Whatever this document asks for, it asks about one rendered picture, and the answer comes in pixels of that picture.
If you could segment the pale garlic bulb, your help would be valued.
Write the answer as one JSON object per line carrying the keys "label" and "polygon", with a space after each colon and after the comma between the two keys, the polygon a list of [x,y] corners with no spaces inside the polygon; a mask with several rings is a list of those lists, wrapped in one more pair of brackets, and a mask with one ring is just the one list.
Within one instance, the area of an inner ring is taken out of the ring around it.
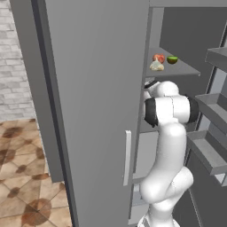
{"label": "pale garlic bulb", "polygon": [[164,66],[159,62],[159,60],[155,60],[150,65],[150,69],[153,71],[163,71]]}

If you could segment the grey open freezer door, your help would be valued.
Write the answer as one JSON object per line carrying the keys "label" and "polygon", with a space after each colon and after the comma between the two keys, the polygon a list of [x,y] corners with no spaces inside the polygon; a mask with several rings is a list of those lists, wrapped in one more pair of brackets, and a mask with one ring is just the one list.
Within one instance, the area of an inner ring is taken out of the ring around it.
{"label": "grey open freezer door", "polygon": [[[227,47],[227,23],[221,42],[216,48],[220,47]],[[221,93],[227,97],[227,73],[211,66],[212,74],[204,94]],[[218,153],[227,160],[227,134],[200,112],[194,131],[204,130],[208,132],[208,138],[215,141],[214,145]],[[227,173],[211,176],[191,149],[188,165],[195,174],[195,183],[190,189],[190,196],[200,227],[227,227]]]}

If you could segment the grey closed fridge door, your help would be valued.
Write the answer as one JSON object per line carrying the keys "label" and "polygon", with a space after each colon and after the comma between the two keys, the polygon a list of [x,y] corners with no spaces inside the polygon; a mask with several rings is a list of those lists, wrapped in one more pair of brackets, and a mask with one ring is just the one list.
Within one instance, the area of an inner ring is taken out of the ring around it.
{"label": "grey closed fridge door", "polygon": [[73,226],[128,227],[149,0],[46,0],[46,9]]}

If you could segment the grey freezer rack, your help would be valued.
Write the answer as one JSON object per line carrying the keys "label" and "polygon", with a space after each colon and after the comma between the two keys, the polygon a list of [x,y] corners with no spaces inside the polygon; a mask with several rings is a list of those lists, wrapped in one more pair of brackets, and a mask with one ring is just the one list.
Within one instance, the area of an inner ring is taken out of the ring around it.
{"label": "grey freezer rack", "polygon": [[148,51],[147,67],[145,73],[146,78],[149,77],[164,78],[168,76],[187,76],[187,75],[200,76],[200,72],[198,70],[184,63],[181,59],[179,59],[174,65],[171,65],[167,61],[164,61],[163,71],[153,71],[150,69],[150,65],[152,64],[154,54],[163,54],[165,57],[170,56],[170,53],[162,48],[150,48]]}
{"label": "grey freezer rack", "polygon": [[140,127],[139,127],[139,132],[140,133],[149,133],[149,132],[154,132],[158,130],[158,126],[155,125],[154,127],[150,124],[148,124],[144,119],[140,120]]}

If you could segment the grey fridge freezer body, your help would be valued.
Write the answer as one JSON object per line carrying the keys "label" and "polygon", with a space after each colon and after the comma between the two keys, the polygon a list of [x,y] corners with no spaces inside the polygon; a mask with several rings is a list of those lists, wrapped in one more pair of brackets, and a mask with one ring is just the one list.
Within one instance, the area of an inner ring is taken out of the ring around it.
{"label": "grey fridge freezer body", "polygon": [[[46,0],[10,0],[10,2],[51,178],[54,181],[64,181],[67,187],[67,173],[64,169],[66,136],[62,131],[64,122]],[[177,85],[180,94],[196,100],[198,95],[207,91],[212,74],[212,66],[205,61],[207,50],[220,44],[226,23],[227,0],[149,0],[128,227],[137,227],[140,219],[148,211],[149,205],[142,199],[139,185],[153,166],[159,136],[158,130],[149,133],[139,132],[140,120],[144,119],[145,83],[171,81]],[[164,49],[170,56],[176,56],[198,70],[200,76],[146,78],[150,48]],[[200,106],[197,121],[185,125],[186,136],[195,130],[199,117]],[[187,138],[184,165],[192,172],[188,165],[189,154]],[[176,203],[172,213],[180,227],[200,227],[190,196],[190,189],[195,183],[193,172],[192,175],[192,186]]]}

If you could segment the red peach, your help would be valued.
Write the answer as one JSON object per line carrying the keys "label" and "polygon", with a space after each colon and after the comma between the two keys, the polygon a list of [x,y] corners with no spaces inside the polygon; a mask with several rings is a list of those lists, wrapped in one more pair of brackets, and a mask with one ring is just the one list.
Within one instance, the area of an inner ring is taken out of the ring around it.
{"label": "red peach", "polygon": [[158,60],[160,63],[165,61],[165,56],[163,54],[154,54],[153,60]]}

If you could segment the grey door shelf bin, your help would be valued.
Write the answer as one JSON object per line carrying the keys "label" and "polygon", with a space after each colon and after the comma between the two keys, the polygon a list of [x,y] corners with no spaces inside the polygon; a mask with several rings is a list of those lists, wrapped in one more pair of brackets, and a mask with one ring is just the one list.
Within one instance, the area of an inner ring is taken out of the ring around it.
{"label": "grey door shelf bin", "polygon": [[219,128],[227,134],[227,97],[221,93],[198,95],[200,111]]}
{"label": "grey door shelf bin", "polygon": [[208,49],[205,61],[227,73],[227,47]]}
{"label": "grey door shelf bin", "polygon": [[227,173],[227,160],[215,148],[207,131],[194,131],[187,134],[188,147],[194,151],[211,176]]}

